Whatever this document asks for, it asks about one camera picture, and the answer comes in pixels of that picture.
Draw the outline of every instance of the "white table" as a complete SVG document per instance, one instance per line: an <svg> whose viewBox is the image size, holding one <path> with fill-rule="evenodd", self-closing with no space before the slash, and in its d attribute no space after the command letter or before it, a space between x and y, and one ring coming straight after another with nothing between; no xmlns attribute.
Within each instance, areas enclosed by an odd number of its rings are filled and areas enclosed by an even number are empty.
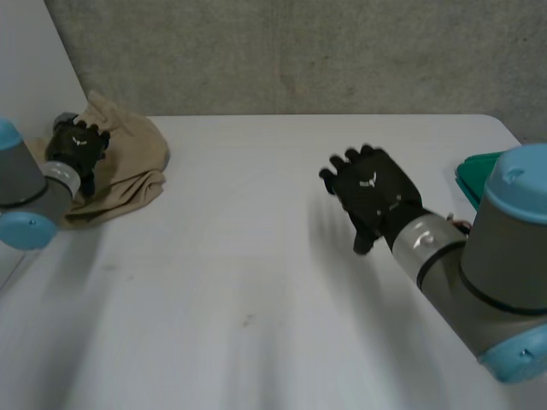
<svg viewBox="0 0 547 410"><path fill-rule="evenodd" d="M2 409L540 409L475 362L317 177L383 146L425 204L472 219L469 155L517 141L481 115L156 117L165 192L65 232L0 301Z"/></svg>

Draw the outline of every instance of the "black glove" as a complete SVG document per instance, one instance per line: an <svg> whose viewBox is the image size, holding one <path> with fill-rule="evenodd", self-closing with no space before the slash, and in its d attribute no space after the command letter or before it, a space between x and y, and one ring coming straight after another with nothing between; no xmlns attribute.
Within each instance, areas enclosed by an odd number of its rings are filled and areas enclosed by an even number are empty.
<svg viewBox="0 0 547 410"><path fill-rule="evenodd" d="M348 149L345 156L347 161L337 155L330 159L337 175L324 168L319 176L350 215L357 230L355 252L365 255L382 236L391 247L407 223L427 214L420 192L382 149L363 145L360 153Z"/></svg>
<svg viewBox="0 0 547 410"><path fill-rule="evenodd" d="M45 151L47 161L59 161L72 167L81 179L80 192L83 197L95 194L93 168L105 156L110 134L99 133L95 125L84 121L74 124L76 114L64 113L57 117L53 127L53 138Z"/></svg>

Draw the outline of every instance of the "green object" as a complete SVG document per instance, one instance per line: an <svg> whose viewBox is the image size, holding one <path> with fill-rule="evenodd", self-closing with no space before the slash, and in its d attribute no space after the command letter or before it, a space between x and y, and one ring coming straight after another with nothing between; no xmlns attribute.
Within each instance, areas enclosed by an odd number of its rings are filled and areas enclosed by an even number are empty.
<svg viewBox="0 0 547 410"><path fill-rule="evenodd" d="M503 152L473 155L456 169L456 182L474 206L479 208L480 199L485 193L485 183Z"/></svg>

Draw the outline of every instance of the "concrete wall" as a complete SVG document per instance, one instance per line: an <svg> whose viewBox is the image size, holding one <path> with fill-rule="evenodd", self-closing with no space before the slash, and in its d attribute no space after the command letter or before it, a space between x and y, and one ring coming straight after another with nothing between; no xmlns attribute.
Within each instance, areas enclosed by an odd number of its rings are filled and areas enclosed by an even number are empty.
<svg viewBox="0 0 547 410"><path fill-rule="evenodd" d="M482 113L547 135L537 0L46 0L80 82L144 114Z"/></svg>

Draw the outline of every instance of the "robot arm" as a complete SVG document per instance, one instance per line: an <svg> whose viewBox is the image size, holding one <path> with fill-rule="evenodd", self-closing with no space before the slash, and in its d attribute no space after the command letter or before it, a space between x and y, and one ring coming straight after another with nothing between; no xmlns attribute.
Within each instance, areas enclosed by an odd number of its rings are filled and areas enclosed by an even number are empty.
<svg viewBox="0 0 547 410"><path fill-rule="evenodd" d="M417 189L383 150L365 146L346 157L331 159L336 175L325 169L320 176L365 238L356 243L368 241L370 249L384 236L411 280L499 381L547 370L547 144L502 155L469 238L421 206Z"/></svg>
<svg viewBox="0 0 547 410"><path fill-rule="evenodd" d="M109 134L75 125L75 116L57 118L42 167L15 127L0 120L0 240L13 248L47 246L76 193L94 192L93 168L104 157Z"/></svg>

